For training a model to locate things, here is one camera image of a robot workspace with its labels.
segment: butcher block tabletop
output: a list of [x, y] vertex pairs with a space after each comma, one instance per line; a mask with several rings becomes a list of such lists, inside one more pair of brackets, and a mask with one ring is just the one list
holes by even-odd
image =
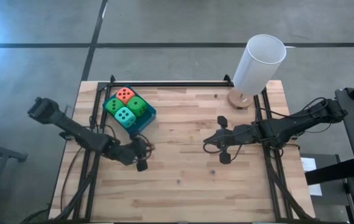
[[[97, 85], [98, 82], [82, 82], [80, 86], [73, 120], [83, 126], [89, 125]], [[244, 145], [237, 158], [228, 165], [219, 162], [218, 154], [207, 154], [202, 148], [203, 140], [220, 128], [217, 116], [228, 119], [228, 129], [250, 124], [255, 119], [254, 103], [247, 110], [236, 110], [228, 104], [226, 96], [230, 88], [133, 87], [157, 111], [156, 119], [142, 132], [156, 149], [148, 159], [148, 170], [144, 172], [137, 172], [135, 165], [123, 166], [120, 162], [101, 158], [91, 221], [274, 221], [262, 146]], [[281, 81], [270, 81], [267, 89], [271, 109], [288, 114]], [[118, 90], [118, 87], [112, 87], [111, 95]], [[98, 110], [98, 123], [101, 112]], [[107, 117], [106, 124], [114, 128], [122, 144], [131, 142], [128, 133], [111, 116]], [[105, 133], [112, 135], [109, 128]], [[49, 218], [60, 213], [62, 185], [79, 148], [75, 141], [69, 141], [65, 146]], [[234, 156], [237, 148], [230, 147], [228, 152]], [[63, 206], [77, 190], [83, 151], [80, 151], [67, 180]], [[286, 146], [282, 163], [287, 188], [301, 207], [314, 217], [298, 148]], [[81, 216], [85, 212], [88, 190], [85, 193]], [[278, 196], [284, 214], [281, 194]]]

